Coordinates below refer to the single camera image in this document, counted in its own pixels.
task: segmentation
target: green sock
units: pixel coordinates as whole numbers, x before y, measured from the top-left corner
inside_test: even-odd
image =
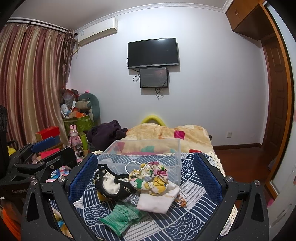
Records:
[[[137,209],[130,203],[120,202],[115,205],[112,213],[99,220],[120,236],[128,226],[137,223],[145,215],[145,211]]]

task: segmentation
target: yellow arch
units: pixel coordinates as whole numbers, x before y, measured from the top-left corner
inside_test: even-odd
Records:
[[[160,126],[166,126],[165,123],[162,121],[162,119],[160,119],[156,115],[149,115],[149,116],[145,117],[144,120],[141,122],[141,124],[148,123],[151,120],[155,121]]]

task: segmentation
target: green storage box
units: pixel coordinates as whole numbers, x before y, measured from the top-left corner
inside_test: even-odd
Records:
[[[89,131],[93,126],[94,122],[90,119],[89,115],[83,117],[73,117],[69,119],[64,119],[65,130],[68,136],[70,136],[70,126],[77,126],[77,131],[79,135],[83,133],[83,131]]]

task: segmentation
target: clear plastic box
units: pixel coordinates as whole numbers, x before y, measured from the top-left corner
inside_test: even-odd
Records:
[[[121,174],[139,170],[139,163],[158,161],[168,170],[169,181],[180,186],[181,146],[180,139],[162,140],[117,140],[101,155],[98,162],[107,164],[115,173]]]

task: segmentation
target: ceiling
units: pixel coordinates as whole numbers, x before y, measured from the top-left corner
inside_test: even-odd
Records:
[[[147,4],[194,3],[222,10],[225,2],[226,0],[26,0],[12,17],[40,20],[76,30],[108,14]]]

